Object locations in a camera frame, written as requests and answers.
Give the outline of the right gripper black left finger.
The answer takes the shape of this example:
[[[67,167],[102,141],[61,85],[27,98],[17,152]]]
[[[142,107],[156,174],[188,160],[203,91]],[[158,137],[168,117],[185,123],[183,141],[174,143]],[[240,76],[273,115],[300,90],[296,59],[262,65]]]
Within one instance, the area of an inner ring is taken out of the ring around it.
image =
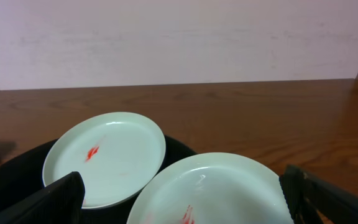
[[[0,212],[0,224],[79,223],[85,186],[71,172],[46,188]]]

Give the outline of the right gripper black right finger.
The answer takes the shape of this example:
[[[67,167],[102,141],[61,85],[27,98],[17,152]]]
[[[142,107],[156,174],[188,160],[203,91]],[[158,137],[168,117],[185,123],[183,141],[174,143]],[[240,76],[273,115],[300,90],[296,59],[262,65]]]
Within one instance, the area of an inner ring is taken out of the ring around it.
[[[320,214],[333,223],[358,223],[355,195],[294,165],[286,167],[279,182],[295,224],[322,223]]]

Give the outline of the pale green plate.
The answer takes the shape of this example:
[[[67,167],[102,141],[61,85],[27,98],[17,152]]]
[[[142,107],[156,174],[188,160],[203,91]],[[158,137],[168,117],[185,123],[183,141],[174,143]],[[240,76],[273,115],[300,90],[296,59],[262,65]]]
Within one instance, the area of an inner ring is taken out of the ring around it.
[[[127,224],[292,223],[278,175],[237,154],[182,159],[141,191]]]
[[[84,209],[122,203],[139,193],[160,170],[165,136],[148,117],[113,112],[87,119],[68,130],[49,150],[42,169],[45,186],[79,172]]]

